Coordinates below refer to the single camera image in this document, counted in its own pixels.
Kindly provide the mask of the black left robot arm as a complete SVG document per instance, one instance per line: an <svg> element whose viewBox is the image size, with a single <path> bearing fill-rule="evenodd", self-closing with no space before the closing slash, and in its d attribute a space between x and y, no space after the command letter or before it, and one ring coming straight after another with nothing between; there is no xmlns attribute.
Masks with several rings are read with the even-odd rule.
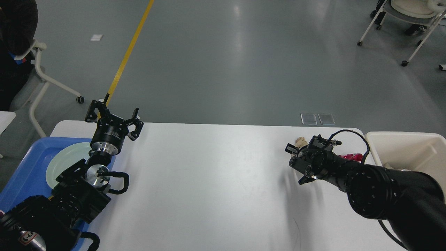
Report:
<svg viewBox="0 0 446 251"><path fill-rule="evenodd" d="M91 223L109 204L110 194L127 192L129 175L108 165L121 153L125 138L135 141L144 126L139 108L125 120L109 111L108 98L93 100L85 116L97 125L89 158L62 171L50 197L30 196L1 217L2 251L72 251L82 238L92 241L89 251L99 249L98 235L75 226L80 220Z"/></svg>

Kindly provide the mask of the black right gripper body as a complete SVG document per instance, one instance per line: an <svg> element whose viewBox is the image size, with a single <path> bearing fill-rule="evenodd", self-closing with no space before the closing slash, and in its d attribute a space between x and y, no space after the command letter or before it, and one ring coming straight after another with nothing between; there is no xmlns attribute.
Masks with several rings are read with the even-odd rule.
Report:
<svg viewBox="0 0 446 251"><path fill-rule="evenodd" d="M314 154L314 149L309 146L303 146L299 149L297 154L298 164L312 164L312 156Z"/></svg>

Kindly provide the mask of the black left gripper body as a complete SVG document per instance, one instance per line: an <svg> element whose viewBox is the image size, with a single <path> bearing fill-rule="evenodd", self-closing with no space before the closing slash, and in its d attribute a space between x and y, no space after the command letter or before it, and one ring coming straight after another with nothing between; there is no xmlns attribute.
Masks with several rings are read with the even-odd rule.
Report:
<svg viewBox="0 0 446 251"><path fill-rule="evenodd" d="M125 137L128 133L128 127L97 124L90 147L94 151L102 151L110 155L117 155L121 152Z"/></svg>

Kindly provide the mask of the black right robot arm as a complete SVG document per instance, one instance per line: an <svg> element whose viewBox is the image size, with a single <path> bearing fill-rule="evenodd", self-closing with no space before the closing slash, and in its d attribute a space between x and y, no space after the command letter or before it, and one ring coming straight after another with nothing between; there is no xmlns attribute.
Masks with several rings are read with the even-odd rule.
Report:
<svg viewBox="0 0 446 251"><path fill-rule="evenodd" d="M435 178L413 170L394 170L366 164L370 145L360 161L333 152L339 130L323 138L314 135L301 145L287 144L289 166L302 174L300 185L327 181L347 194L360 216L377 220L384 232L408 251L445 250L445 193Z"/></svg>

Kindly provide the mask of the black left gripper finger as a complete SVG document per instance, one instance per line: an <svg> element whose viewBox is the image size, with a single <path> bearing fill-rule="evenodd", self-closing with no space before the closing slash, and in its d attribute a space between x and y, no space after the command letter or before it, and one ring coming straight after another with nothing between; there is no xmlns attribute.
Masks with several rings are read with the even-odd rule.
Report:
<svg viewBox="0 0 446 251"><path fill-rule="evenodd" d="M85 122L96 123L101 126L111 126L113 122L112 114L107 108L107 101L110 94L107 93L102 101L93 100L87 109Z"/></svg>
<svg viewBox="0 0 446 251"><path fill-rule="evenodd" d="M139 138L143 129L144 123L140 121L138 116L139 108L135 108L130 119L123 121L123 126L126 128L127 136L131 141L136 141Z"/></svg>

